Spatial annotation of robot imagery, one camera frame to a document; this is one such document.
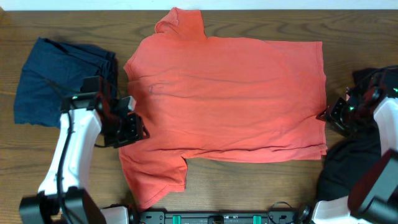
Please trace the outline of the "red orange t-shirt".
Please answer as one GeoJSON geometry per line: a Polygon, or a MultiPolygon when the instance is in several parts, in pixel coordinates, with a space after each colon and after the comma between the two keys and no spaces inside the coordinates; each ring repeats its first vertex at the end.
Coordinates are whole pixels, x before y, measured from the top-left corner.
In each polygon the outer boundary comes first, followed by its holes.
{"type": "Polygon", "coordinates": [[[149,137],[120,148],[139,208],[186,186],[187,159],[268,163],[326,153],[321,42],[208,37],[173,8],[124,70],[149,137]]]}

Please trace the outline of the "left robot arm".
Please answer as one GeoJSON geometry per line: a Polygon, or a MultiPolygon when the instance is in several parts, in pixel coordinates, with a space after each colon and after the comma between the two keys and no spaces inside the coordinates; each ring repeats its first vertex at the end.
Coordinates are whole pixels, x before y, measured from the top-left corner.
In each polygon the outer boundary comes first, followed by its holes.
{"type": "Polygon", "coordinates": [[[114,97],[114,87],[100,76],[88,77],[80,91],[63,97],[55,154],[37,195],[21,200],[23,223],[133,223],[127,205],[99,208],[88,193],[99,135],[105,147],[113,148],[149,137],[142,118],[134,112],[135,99],[114,97]]]}

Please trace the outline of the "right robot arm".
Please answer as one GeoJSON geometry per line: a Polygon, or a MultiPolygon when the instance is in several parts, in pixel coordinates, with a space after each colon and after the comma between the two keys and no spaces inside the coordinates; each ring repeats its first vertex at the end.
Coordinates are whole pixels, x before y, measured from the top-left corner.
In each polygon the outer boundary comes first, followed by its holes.
{"type": "Polygon", "coordinates": [[[345,139],[326,154],[307,223],[397,223],[397,66],[353,78],[317,116],[345,139]]]}

